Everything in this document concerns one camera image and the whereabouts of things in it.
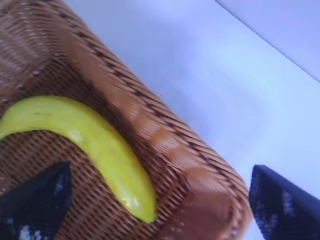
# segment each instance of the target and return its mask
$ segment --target banana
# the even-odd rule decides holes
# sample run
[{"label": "banana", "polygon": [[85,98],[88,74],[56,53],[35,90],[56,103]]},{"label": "banana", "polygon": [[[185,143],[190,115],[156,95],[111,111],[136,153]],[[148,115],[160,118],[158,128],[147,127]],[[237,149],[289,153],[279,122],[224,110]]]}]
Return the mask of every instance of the banana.
[{"label": "banana", "polygon": [[135,217],[156,218],[155,191],[129,144],[102,116],[62,96],[18,101],[0,119],[0,140],[19,132],[48,130],[77,144],[95,163],[119,202]]}]

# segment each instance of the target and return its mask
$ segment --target woven basket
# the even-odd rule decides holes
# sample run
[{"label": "woven basket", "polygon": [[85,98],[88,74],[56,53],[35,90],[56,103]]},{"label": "woven basket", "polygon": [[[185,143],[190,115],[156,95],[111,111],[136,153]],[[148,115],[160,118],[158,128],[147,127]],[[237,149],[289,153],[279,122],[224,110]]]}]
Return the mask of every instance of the woven basket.
[{"label": "woven basket", "polygon": [[242,238],[252,216],[248,189],[219,154],[62,1],[1,0],[0,113],[36,95],[66,96],[97,110],[130,143],[156,190],[158,217],[148,225],[117,202],[66,138],[49,131],[7,137],[0,142],[1,182],[22,183],[57,160],[71,161],[73,201],[57,240]]}]

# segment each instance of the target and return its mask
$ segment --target white surface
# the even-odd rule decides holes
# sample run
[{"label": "white surface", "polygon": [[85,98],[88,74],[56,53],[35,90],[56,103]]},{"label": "white surface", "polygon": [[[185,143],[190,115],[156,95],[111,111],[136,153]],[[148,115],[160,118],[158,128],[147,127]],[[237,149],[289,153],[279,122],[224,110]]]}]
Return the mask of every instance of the white surface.
[{"label": "white surface", "polygon": [[320,84],[216,2],[67,2],[248,185],[266,164],[320,198]]},{"label": "white surface", "polygon": [[217,0],[320,81],[320,2]]}]

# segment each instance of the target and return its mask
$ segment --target dark blue object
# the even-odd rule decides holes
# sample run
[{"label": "dark blue object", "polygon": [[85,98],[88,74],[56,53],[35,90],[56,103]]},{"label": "dark blue object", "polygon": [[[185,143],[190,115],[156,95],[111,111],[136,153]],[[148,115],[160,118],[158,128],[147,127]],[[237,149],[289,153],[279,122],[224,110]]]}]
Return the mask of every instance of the dark blue object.
[{"label": "dark blue object", "polygon": [[320,240],[320,200],[265,165],[253,167],[249,203],[266,240]]},{"label": "dark blue object", "polygon": [[72,192],[69,162],[57,162],[0,196],[0,240],[53,240]]}]

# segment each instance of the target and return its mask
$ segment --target wicker weave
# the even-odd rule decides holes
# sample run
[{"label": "wicker weave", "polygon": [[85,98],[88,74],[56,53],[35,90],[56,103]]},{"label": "wicker weave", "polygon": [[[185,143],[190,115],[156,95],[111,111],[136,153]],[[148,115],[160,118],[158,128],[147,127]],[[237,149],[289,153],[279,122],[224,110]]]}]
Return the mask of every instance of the wicker weave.
[{"label": "wicker weave", "polygon": [[48,131],[0,142],[0,177],[22,183],[70,160],[73,203],[57,240],[236,240],[251,220],[248,189],[60,0],[0,1],[0,113],[16,101],[60,95],[108,119],[131,144],[156,189],[147,225],[115,199],[87,155]]}]

